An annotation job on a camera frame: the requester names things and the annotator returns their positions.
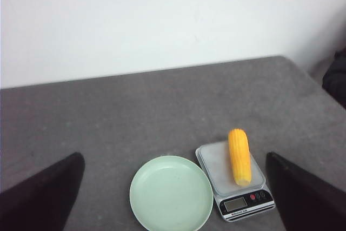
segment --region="black object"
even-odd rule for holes
[[[322,87],[346,108],[346,48],[335,53],[335,59],[323,76]]]
[[[256,192],[256,193],[250,192],[247,194],[242,194],[242,195],[239,195],[236,197],[232,197],[231,199],[225,199],[225,200],[221,201],[220,208],[221,208],[222,215],[227,215],[229,213],[239,211],[242,208],[257,206],[257,205],[267,203],[267,202],[270,202],[273,200],[272,197],[270,196],[270,194],[266,190],[261,190],[260,193],[263,194],[262,197],[260,196],[260,194],[258,192]],[[225,206],[228,202],[231,202],[231,201],[234,201],[237,199],[242,199],[242,198],[246,202],[246,204],[243,207],[238,207],[235,209],[229,209],[228,210],[227,209],[228,207]]]
[[[346,193],[276,153],[266,170],[281,219],[291,230],[344,230]]]
[[[74,153],[0,194],[0,230],[61,231],[78,194],[84,158]]]

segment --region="gray tablecloth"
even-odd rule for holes
[[[65,230],[143,230],[132,214],[135,172],[160,155],[248,133],[264,171],[275,151],[346,190],[346,111],[282,57],[1,91],[2,189],[74,151],[86,160]],[[278,211],[235,223],[216,207],[201,230],[283,230]]]

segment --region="corn cob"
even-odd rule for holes
[[[248,138],[244,130],[230,131],[228,145],[234,180],[240,186],[247,186],[251,182],[251,164]]]

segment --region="plate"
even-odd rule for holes
[[[179,156],[161,156],[132,179],[130,203],[149,231],[196,231],[209,218],[213,196],[200,167]]]

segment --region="digital kitchen scale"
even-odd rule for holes
[[[207,175],[217,207],[228,222],[234,222],[275,207],[265,177],[251,157],[251,183],[236,184],[230,162],[228,142],[205,144],[196,149],[196,156]]]

